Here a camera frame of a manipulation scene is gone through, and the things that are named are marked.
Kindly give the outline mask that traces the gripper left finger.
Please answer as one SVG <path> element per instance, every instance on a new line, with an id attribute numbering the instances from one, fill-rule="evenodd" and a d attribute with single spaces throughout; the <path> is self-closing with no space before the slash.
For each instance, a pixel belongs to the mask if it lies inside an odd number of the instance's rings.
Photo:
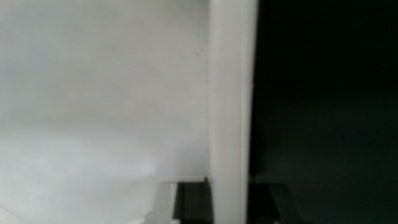
<path id="1" fill-rule="evenodd" d="M 179 224 L 211 224 L 211 192 L 206 182 L 181 182 L 172 218 Z"/>

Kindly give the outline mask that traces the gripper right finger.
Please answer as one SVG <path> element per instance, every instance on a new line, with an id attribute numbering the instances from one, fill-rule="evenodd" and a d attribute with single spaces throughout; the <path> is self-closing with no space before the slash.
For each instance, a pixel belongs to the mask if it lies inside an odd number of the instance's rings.
<path id="1" fill-rule="evenodd" d="M 250 185 L 250 224 L 298 224 L 300 214 L 284 184 Z"/>

